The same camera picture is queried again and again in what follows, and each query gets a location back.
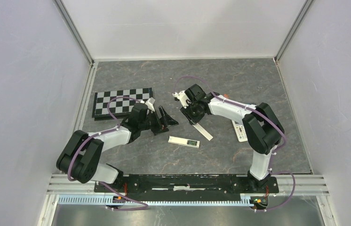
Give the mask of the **white rectangular block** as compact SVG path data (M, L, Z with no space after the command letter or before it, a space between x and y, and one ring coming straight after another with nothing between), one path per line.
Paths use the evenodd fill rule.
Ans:
M199 148L199 145L200 145L200 141L181 138L181 137L174 137L174 136L169 136L168 143L187 146L187 147L193 147L193 148Z

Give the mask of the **white long remote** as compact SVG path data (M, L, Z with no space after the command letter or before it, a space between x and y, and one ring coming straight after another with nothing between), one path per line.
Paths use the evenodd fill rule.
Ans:
M201 125L196 123L193 125L193 127L202 135L204 136L208 141L211 141L213 139L213 136L207 132Z

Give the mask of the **beige remote control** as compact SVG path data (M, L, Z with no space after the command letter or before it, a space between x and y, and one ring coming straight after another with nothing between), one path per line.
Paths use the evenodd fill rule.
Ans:
M245 128L242 124L239 124L236 121L231 121L239 142L247 142L248 138L245 132Z

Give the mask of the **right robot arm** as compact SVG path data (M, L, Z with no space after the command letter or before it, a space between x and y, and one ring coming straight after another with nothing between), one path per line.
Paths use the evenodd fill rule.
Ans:
M254 150L247 184L253 192L262 191L270 173L271 154L285 138L285 130L271 107L267 103L243 104L213 91L206 93L197 84L172 95L182 104L180 111L191 125L198 124L205 115L222 116L243 125Z

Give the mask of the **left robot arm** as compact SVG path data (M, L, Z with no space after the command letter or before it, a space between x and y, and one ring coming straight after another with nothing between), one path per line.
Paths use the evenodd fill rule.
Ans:
M124 186L124 179L119 176L120 170L109 164L101 164L101 154L134 142L142 131L150 130L158 135L167 132L169 126L179 124L162 106L159 113L161 116L147 102L136 103L119 127L95 133L75 131L57 159L56 168L66 173L70 181L77 180L83 184L89 181L105 182L111 191L120 191Z

